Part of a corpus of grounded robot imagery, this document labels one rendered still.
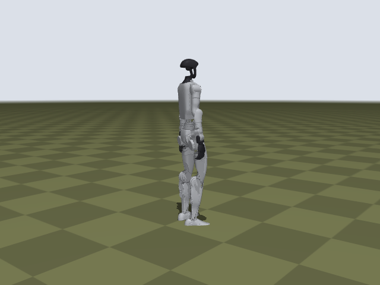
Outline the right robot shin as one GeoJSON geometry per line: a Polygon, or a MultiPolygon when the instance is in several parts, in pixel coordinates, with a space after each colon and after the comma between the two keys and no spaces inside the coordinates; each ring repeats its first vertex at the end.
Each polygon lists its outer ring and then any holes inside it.
{"type": "Polygon", "coordinates": [[[190,204],[191,204],[191,220],[197,220],[197,214],[201,203],[202,190],[203,190],[204,181],[201,186],[201,181],[198,178],[191,180],[191,189],[190,189],[190,204]]]}

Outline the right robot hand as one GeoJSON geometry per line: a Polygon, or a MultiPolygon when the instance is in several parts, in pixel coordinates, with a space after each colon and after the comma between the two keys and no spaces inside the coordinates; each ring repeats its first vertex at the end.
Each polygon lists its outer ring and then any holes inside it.
{"type": "Polygon", "coordinates": [[[196,140],[197,140],[197,143],[198,143],[198,156],[197,160],[201,160],[203,157],[204,157],[204,153],[205,153],[205,146],[203,144],[204,140],[200,141],[200,136],[196,136],[196,140]]]}

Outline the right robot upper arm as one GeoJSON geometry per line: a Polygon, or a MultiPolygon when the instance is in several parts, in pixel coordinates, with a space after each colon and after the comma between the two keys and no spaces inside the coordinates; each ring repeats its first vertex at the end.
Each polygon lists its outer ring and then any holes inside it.
{"type": "Polygon", "coordinates": [[[189,91],[191,93],[191,107],[192,107],[192,115],[194,117],[195,111],[200,104],[200,94],[201,94],[201,86],[198,84],[190,84],[189,91]]]}

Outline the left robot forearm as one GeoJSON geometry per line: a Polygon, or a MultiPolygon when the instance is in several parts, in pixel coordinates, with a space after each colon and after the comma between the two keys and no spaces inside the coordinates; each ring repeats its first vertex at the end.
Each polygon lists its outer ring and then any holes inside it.
{"type": "Polygon", "coordinates": [[[181,119],[180,114],[179,114],[179,120],[180,120],[180,126],[179,126],[179,132],[180,132],[186,122],[186,119],[181,119]]]}

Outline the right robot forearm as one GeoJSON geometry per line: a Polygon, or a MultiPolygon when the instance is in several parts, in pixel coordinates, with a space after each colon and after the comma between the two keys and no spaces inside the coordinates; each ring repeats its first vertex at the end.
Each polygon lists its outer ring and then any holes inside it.
{"type": "Polygon", "coordinates": [[[197,109],[194,115],[194,129],[195,129],[195,139],[198,135],[200,137],[200,141],[204,140],[203,130],[202,130],[202,111],[197,109]]]}

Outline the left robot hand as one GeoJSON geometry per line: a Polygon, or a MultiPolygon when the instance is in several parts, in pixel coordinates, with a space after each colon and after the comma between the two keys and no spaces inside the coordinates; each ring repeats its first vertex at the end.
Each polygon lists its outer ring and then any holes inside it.
{"type": "MultiPolygon", "coordinates": [[[[179,132],[179,135],[181,135],[181,132],[179,132]]],[[[182,152],[182,150],[183,150],[184,147],[185,146],[179,146],[179,151],[182,152]]]]}

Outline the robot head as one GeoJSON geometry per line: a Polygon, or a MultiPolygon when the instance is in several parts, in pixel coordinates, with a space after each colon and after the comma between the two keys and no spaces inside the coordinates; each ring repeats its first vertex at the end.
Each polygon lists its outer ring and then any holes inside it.
{"type": "Polygon", "coordinates": [[[192,78],[196,77],[196,74],[197,74],[196,67],[197,66],[198,66],[198,62],[193,60],[193,59],[185,59],[181,62],[180,67],[186,68],[186,70],[189,71],[191,74],[190,76],[185,76],[185,79],[181,84],[190,82],[190,80],[192,80],[192,78]],[[192,69],[194,69],[194,74],[192,73],[192,69]]]}

